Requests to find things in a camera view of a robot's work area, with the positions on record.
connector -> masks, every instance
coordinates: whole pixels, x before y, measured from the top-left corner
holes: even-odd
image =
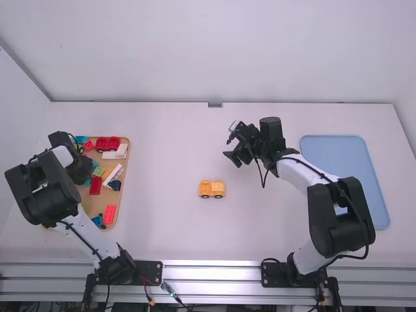
[[[163,283],[161,283],[161,289],[163,289],[164,291],[167,291],[169,293],[169,295],[177,301],[177,294],[174,291],[174,289],[171,288],[171,286],[169,286],[168,284],[163,282]]]

red lego brick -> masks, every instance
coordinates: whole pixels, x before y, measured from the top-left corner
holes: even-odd
[[[87,151],[92,151],[94,148],[96,148],[94,145],[93,145],[93,143],[89,140],[89,141],[86,141],[85,143],[84,143],[84,148],[87,150]]]
[[[114,215],[116,214],[116,208],[117,206],[115,205],[107,206],[107,209],[105,210],[105,214],[103,218],[104,224],[112,224],[112,222],[114,221]]]
[[[102,182],[101,177],[91,177],[90,195],[99,195]]]

white lego brick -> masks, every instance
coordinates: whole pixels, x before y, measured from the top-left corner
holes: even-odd
[[[118,157],[123,156],[123,155],[126,153],[126,151],[127,151],[127,147],[128,147],[128,146],[129,146],[129,144],[128,144],[128,143],[121,143],[121,144],[118,146],[118,149],[117,149],[116,155],[117,155]]]
[[[124,159],[127,157],[127,151],[123,155],[118,156],[117,151],[104,151],[101,156],[102,159]]]
[[[120,174],[122,174],[121,172],[123,172],[123,166],[121,165],[121,164],[118,164],[115,168],[114,168],[114,170],[110,173],[110,175],[106,178],[106,180],[103,182],[103,185],[105,186],[105,187],[108,187],[108,184],[109,184],[109,182],[111,181],[111,180],[113,180],[114,179],[114,177],[115,176],[117,176],[117,177],[119,177],[120,176]]]

red toy car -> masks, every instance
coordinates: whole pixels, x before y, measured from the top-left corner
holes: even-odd
[[[117,136],[112,136],[110,138],[102,136],[97,139],[96,151],[98,153],[104,151],[116,151],[118,146],[120,146],[120,139]]]

yellow toy car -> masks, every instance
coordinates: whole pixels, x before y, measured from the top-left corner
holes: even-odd
[[[221,180],[216,180],[215,182],[203,180],[200,183],[198,194],[202,198],[223,198],[226,195],[226,184]]]

